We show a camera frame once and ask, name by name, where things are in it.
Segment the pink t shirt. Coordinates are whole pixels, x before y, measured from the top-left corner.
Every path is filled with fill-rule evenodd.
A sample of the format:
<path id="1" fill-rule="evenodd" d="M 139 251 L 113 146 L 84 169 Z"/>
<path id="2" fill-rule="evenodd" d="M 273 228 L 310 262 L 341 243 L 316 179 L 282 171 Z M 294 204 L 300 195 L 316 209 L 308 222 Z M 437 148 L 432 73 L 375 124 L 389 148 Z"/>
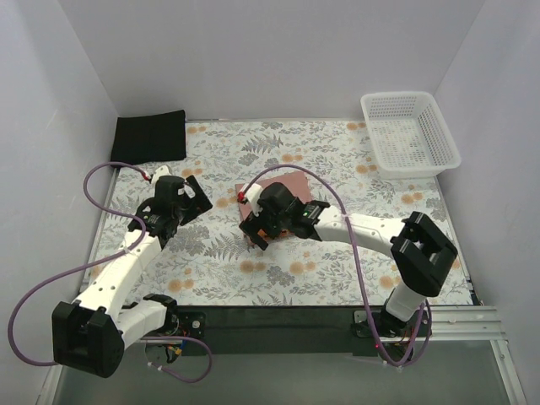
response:
<path id="1" fill-rule="evenodd" d="M 262 188 L 265 188 L 269 185 L 271 185 L 274 182 L 280 182 L 284 184 L 290 192 L 295 196 L 298 197 L 303 203 L 307 203 L 311 200 L 313 200 L 313 196 L 311 195 L 311 189 L 309 187 L 308 179 L 304 172 L 302 171 L 292 171 L 290 173 L 286 173 L 283 175 L 277 175 L 274 177 L 270 177 L 267 179 L 260 179 L 256 183 L 261 186 Z M 238 184 L 235 184 L 235 194 L 237 195 L 242 187 L 247 184 L 246 182 L 241 182 Z M 239 203 L 239 210 L 240 210 L 240 221 L 243 221 L 246 219 L 251 211 L 251 205 L 249 203 L 247 204 L 240 204 Z M 263 231 L 259 231 L 259 235 L 265 240 L 269 241 L 270 238 L 268 238 L 267 234 Z M 288 232 L 283 231 L 279 238 L 284 238 L 288 236 Z"/>

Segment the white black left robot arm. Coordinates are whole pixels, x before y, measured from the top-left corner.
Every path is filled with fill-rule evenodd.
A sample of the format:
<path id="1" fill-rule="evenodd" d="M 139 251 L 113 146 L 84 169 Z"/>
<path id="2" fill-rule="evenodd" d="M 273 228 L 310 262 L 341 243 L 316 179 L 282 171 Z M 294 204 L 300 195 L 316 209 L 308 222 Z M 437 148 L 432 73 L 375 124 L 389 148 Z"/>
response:
<path id="1" fill-rule="evenodd" d="M 138 339 L 152 333 L 173 336 L 180 328 L 175 299 L 148 294 L 129 308 L 124 304 L 135 282 L 179 227 L 212 206 L 194 176 L 160 176 L 154 195 L 143 201 L 127 226 L 117 257 L 73 302 L 61 302 L 52 312 L 54 360 L 106 378 Z"/>

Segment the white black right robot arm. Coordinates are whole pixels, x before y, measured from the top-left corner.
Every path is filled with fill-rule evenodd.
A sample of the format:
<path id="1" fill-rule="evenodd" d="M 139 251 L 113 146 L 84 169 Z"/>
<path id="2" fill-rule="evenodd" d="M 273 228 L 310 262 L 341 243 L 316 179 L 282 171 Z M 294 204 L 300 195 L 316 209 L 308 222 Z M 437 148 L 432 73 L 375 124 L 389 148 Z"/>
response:
<path id="1" fill-rule="evenodd" d="M 243 186 L 238 201 L 251 207 L 240 229 L 261 249 L 287 231 L 301 239 L 353 241 L 393 259 L 402 280 L 374 315 L 378 331 L 387 337 L 412 326 L 421 304 L 440 294 L 457 257 L 454 244 L 424 213 L 412 212 L 405 219 L 346 215 L 327 202 L 302 202 L 281 182 Z"/>

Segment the floral patterned table mat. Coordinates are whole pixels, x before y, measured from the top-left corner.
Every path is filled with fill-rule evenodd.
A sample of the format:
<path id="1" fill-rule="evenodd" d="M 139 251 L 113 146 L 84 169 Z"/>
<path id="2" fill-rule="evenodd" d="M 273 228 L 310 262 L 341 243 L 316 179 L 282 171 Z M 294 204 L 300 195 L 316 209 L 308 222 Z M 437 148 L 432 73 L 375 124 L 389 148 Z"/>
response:
<path id="1" fill-rule="evenodd" d="M 127 302 L 166 294 L 180 305 L 382 304 L 398 285 L 393 260 L 343 243 L 286 236 L 263 251 L 240 230 L 235 184 L 270 168 L 309 171 L 311 195 L 349 213 L 385 218 L 428 214 L 447 234 L 451 221 L 433 178 L 385 180 L 361 121 L 190 122 L 177 176 L 195 176 L 212 209 L 181 227 L 132 287 Z"/>

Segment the folded black t shirt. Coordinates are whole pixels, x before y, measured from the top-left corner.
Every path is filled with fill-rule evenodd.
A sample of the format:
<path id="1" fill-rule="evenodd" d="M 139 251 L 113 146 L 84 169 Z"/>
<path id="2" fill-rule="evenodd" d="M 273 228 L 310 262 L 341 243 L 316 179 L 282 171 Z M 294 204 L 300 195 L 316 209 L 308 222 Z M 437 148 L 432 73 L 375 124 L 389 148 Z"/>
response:
<path id="1" fill-rule="evenodd" d="M 186 158 L 186 113 L 118 117 L 111 161 L 130 165 Z"/>

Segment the white plastic basket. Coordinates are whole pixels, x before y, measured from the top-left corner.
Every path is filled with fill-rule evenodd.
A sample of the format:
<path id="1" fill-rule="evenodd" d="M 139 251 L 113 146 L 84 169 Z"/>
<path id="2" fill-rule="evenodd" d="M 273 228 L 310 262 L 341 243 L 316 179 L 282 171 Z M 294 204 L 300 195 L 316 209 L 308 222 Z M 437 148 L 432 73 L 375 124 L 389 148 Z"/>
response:
<path id="1" fill-rule="evenodd" d="M 432 94 L 365 94 L 360 105 L 382 178 L 430 178 L 461 164 L 461 155 Z"/>

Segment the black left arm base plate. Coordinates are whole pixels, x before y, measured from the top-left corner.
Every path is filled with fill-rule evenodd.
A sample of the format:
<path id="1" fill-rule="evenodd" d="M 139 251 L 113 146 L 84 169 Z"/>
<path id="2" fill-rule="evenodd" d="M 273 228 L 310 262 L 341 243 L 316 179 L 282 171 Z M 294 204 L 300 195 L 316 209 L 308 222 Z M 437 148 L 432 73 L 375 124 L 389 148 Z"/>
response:
<path id="1" fill-rule="evenodd" d="M 170 335 L 202 339 L 205 333 L 206 315 L 201 311 L 177 311 L 172 316 Z"/>

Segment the aluminium frame rail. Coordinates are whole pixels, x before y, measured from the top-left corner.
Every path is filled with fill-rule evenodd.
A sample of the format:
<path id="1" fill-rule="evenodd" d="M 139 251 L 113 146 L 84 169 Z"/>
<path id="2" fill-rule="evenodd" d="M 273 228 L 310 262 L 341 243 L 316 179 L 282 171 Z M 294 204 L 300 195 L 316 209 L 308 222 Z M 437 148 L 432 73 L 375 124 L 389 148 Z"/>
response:
<path id="1" fill-rule="evenodd" d="M 195 384 L 150 366 L 163 343 L 128 349 L 118 371 L 102 379 L 55 367 L 41 404 L 523 404 L 526 401 L 497 311 L 437 306 L 420 333 L 418 362 L 397 370 L 362 337 L 364 312 L 338 307 L 186 308 L 202 327 L 214 359 L 190 345 L 176 372 L 208 376 Z"/>

